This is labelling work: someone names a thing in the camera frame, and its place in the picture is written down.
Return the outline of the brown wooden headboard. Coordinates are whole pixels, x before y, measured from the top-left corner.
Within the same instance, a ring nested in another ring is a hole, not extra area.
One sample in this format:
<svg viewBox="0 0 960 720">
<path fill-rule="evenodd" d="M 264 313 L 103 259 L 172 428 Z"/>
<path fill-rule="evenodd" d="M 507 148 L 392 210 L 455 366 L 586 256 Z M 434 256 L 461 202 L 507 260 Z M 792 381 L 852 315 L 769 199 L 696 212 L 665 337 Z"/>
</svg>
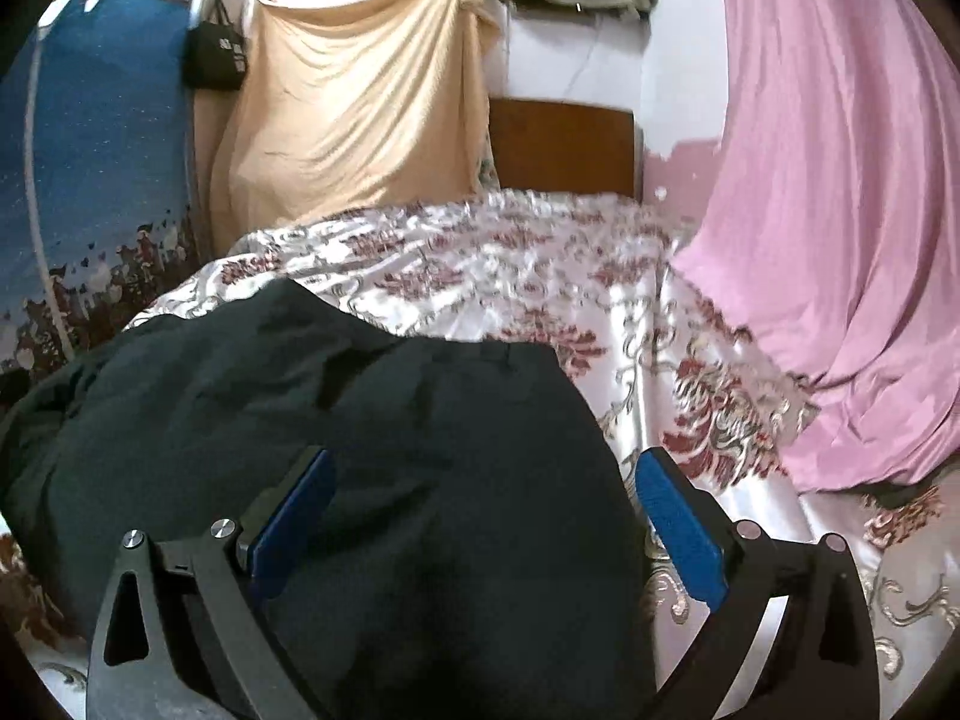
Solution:
<svg viewBox="0 0 960 720">
<path fill-rule="evenodd" d="M 631 110 L 493 98 L 490 140 L 504 188 L 622 197 L 638 193 L 641 137 Z"/>
</svg>

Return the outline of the floral satin bedspread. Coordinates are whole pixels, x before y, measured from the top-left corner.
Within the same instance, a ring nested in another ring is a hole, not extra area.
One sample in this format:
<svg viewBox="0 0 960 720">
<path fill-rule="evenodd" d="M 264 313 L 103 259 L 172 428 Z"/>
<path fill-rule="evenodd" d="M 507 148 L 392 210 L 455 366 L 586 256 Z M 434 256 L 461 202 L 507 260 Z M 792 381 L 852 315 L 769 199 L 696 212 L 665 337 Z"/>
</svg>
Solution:
<svg viewBox="0 0 960 720">
<path fill-rule="evenodd" d="M 686 238 L 612 195 L 505 190 L 252 232 L 208 265 L 189 227 L 160 221 L 112 249 L 83 245 L 52 286 L 73 317 L 117 330 L 291 278 L 397 335 L 548 344 L 623 468 L 657 440 L 729 514 L 850 542 L 893 717 L 935 665 L 955 663 L 957 466 L 888 493 L 794 489 L 781 456 L 814 427 L 812 400 L 672 268 Z"/>
</svg>

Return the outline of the pink curtain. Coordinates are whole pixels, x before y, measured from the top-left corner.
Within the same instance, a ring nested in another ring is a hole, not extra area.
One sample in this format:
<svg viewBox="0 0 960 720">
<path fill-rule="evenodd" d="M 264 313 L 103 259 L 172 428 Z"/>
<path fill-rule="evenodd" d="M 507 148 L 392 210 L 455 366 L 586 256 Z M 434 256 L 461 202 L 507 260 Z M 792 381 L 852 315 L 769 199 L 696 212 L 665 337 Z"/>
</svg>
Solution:
<svg viewBox="0 0 960 720">
<path fill-rule="evenodd" d="M 680 273 L 817 405 L 802 489 L 958 447 L 958 71 L 913 0 L 726 0 L 729 107 Z"/>
</svg>

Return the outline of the blue floral wardrobe cover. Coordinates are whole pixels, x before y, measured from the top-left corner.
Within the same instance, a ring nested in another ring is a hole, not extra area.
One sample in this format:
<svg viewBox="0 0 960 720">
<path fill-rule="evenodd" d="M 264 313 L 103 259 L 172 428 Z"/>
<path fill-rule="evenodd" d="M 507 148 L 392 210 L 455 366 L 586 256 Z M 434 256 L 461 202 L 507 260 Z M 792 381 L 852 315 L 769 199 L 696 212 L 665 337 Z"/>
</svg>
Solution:
<svg viewBox="0 0 960 720">
<path fill-rule="evenodd" d="M 192 0 L 53 0 L 2 78 L 2 369 L 41 380 L 200 265 Z"/>
</svg>

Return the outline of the black puffer jacket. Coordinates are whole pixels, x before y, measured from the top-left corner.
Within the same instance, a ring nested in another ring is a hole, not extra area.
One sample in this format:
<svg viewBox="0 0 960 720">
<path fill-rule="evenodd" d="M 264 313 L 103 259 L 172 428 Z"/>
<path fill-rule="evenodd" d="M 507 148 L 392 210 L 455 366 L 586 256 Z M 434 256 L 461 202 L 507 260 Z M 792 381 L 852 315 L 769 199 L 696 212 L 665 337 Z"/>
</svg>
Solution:
<svg viewBox="0 0 960 720">
<path fill-rule="evenodd" d="M 2 512 L 80 634 L 122 533 L 189 538 L 327 450 L 332 502 L 262 612 L 337 718 L 633 718 L 643 537 L 550 348 L 398 338 L 290 280 L 161 316 L 36 385 Z"/>
</svg>

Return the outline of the beige draped cloth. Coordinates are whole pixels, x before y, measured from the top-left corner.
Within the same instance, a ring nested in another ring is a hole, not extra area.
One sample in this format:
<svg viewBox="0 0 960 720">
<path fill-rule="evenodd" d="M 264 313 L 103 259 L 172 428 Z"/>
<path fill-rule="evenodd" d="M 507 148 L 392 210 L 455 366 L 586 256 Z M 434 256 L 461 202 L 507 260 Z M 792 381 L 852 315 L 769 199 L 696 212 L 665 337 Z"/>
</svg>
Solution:
<svg viewBox="0 0 960 720">
<path fill-rule="evenodd" d="M 485 0 L 260 0 L 249 37 L 210 176 L 215 254 L 259 229 L 480 192 Z"/>
</svg>

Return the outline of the black hanging bag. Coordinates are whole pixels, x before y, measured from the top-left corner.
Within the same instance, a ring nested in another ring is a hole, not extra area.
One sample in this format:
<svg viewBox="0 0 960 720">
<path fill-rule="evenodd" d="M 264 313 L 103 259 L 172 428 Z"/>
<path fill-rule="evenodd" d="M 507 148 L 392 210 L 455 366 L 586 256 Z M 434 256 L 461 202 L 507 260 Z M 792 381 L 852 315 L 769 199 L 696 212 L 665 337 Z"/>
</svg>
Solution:
<svg viewBox="0 0 960 720">
<path fill-rule="evenodd" d="M 212 0 L 208 16 L 185 36 L 182 81 L 190 89 L 238 91 L 246 73 L 244 36 L 223 0 Z"/>
</svg>

